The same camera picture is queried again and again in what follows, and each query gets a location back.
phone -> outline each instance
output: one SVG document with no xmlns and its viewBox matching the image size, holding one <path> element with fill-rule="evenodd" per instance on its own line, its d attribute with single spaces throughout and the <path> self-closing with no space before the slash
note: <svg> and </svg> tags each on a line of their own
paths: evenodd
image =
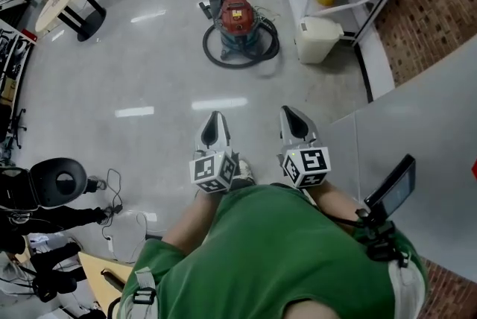
<svg viewBox="0 0 477 319">
<path fill-rule="evenodd" d="M 384 222 L 411 195 L 416 186 L 416 159 L 410 154 L 389 174 L 382 185 L 364 203 L 375 222 Z"/>
</svg>

wooden board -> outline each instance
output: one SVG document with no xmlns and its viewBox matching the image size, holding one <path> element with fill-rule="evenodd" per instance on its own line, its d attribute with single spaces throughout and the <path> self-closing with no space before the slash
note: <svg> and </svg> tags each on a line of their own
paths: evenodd
<svg viewBox="0 0 477 319">
<path fill-rule="evenodd" d="M 120 280 L 126 283 L 129 274 L 133 270 L 132 266 L 123 265 L 107 259 L 90 256 L 86 253 L 78 253 L 81 265 L 83 266 L 86 278 L 88 278 L 89 286 L 95 295 L 99 305 L 106 313 L 108 307 L 114 299 L 119 298 L 121 293 L 112 287 L 101 275 L 104 269 L 115 274 Z"/>
</svg>

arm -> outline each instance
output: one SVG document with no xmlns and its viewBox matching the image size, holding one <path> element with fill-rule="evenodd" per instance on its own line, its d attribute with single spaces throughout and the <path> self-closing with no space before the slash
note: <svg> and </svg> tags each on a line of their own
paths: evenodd
<svg viewBox="0 0 477 319">
<path fill-rule="evenodd" d="M 361 209 L 362 206 L 328 181 L 325 180 L 321 185 L 308 188 L 307 192 L 323 213 L 345 220 L 357 221 L 359 219 L 356 210 Z M 354 230 L 349 225 L 337 224 L 349 234 Z"/>
<path fill-rule="evenodd" d="M 162 241 L 189 255 L 206 238 L 221 199 L 222 195 L 219 193 L 208 195 L 199 191 L 192 205 L 183 213 L 179 222 L 168 230 Z"/>
</svg>

office chair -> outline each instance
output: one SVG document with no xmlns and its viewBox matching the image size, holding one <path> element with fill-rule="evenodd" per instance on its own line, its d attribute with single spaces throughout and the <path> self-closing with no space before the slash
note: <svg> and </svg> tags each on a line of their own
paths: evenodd
<svg viewBox="0 0 477 319">
<path fill-rule="evenodd" d="M 30 170 L 0 168 L 0 210 L 21 224 L 39 207 L 51 209 L 78 198 L 86 184 L 83 166 L 63 157 L 39 162 Z"/>
<path fill-rule="evenodd" d="M 22 118 L 22 114 L 25 112 L 26 109 L 22 108 L 18 115 L 11 116 L 12 107 L 8 104 L 0 104 L 0 142 L 4 142 L 5 139 L 7 139 L 8 133 L 11 134 L 11 139 L 4 143 L 4 150 L 10 151 L 12 149 L 13 140 L 15 140 L 16 146 L 18 148 L 22 147 L 19 143 L 18 131 L 27 130 L 25 126 L 20 125 L 20 119 Z"/>
</svg>

cardboard box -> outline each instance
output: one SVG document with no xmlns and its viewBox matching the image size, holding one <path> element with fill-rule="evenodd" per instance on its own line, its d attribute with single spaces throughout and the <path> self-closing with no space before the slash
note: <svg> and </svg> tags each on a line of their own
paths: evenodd
<svg viewBox="0 0 477 319">
<path fill-rule="evenodd" d="M 6 77 L 5 86 L 3 91 L 1 92 L 0 98 L 4 101 L 13 101 L 13 97 L 15 96 L 15 90 L 16 90 L 16 80 Z"/>
</svg>

